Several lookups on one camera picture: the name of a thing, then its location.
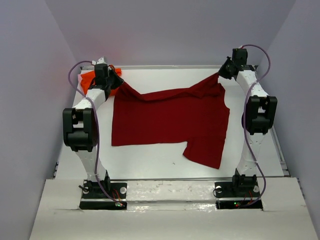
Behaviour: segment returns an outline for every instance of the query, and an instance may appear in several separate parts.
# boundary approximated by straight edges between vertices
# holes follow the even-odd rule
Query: dark red garment
[[[181,143],[183,155],[220,167],[229,119],[218,74],[189,87],[140,94],[126,82],[114,99],[112,146]]]

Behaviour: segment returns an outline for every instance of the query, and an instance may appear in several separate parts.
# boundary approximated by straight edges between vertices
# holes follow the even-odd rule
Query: purple cable
[[[95,104],[94,102],[89,98],[89,97],[86,97],[86,95],[80,91],[77,86],[75,86],[72,82],[71,82],[71,72],[76,68],[76,66],[78,66],[79,64],[83,64],[83,63],[90,63],[91,64],[91,61],[79,61],[77,62],[69,71],[68,73],[68,81],[70,83],[70,85],[78,92],[80,93],[85,99],[87,99],[90,103],[91,103],[91,106],[92,106],[92,109],[93,109],[93,114],[94,114],[94,119],[95,119],[95,122],[96,122],[96,136],[97,136],[97,144],[96,144],[96,157],[95,157],[95,166],[94,166],[94,174],[95,174],[95,179],[99,185],[99,187],[101,188],[101,191],[104,193],[104,195],[106,195],[106,197],[108,199],[111,199],[112,201],[114,201],[115,203],[119,203],[119,201],[115,200],[113,197],[111,197],[107,192],[106,190],[104,189],[104,187],[102,186],[101,182],[100,182],[100,179],[98,177],[98,162],[99,162],[99,152],[100,152],[100,130],[99,130],[99,122],[98,122],[98,115],[97,115],[97,110],[96,110],[96,107],[95,107]]]
[[[246,130],[246,109],[247,109],[247,102],[248,102],[248,100],[249,100],[249,96],[250,96],[251,90],[254,88],[254,86],[255,86],[257,83],[259,83],[259,82],[269,73],[270,67],[271,67],[270,57],[269,57],[268,53],[267,53],[262,47],[260,47],[260,46],[258,46],[258,45],[254,45],[254,44],[246,44],[246,45],[243,45],[241,48],[244,48],[244,47],[255,47],[255,48],[258,48],[258,49],[260,49],[261,51],[263,51],[264,54],[265,54],[265,56],[266,56],[266,58],[268,59],[268,69],[267,69],[266,72],[262,75],[262,77],[260,77],[259,79],[257,79],[256,82],[253,83],[253,84],[250,86],[250,88],[249,88],[249,90],[248,90],[248,92],[247,92],[247,94],[246,94],[246,96],[245,96],[245,101],[244,101],[244,108],[243,108],[244,139],[245,139],[246,145],[248,146],[249,151],[250,151],[250,153],[251,153],[251,155],[252,155],[252,158],[253,158],[253,160],[254,160],[254,162],[255,162],[255,164],[256,164],[256,167],[258,168],[259,172],[261,173],[261,176],[262,176],[262,178],[263,178],[263,184],[264,184],[264,186],[263,186],[263,189],[262,189],[260,195],[259,195],[253,202],[248,203],[248,204],[246,204],[246,205],[243,205],[243,206],[242,206],[243,208],[248,207],[248,206],[251,206],[251,205],[255,204],[257,201],[259,201],[259,200],[261,199],[262,195],[265,193],[266,187],[267,187],[266,177],[265,177],[264,173],[262,172],[262,170],[261,170],[261,168],[260,168],[260,166],[259,166],[259,164],[258,164],[258,160],[257,160],[257,158],[256,158],[256,156],[255,156],[254,152],[252,151],[252,148],[251,148],[251,146],[250,146],[250,144],[249,144],[249,140],[248,140],[248,136],[247,136],[247,130]]]

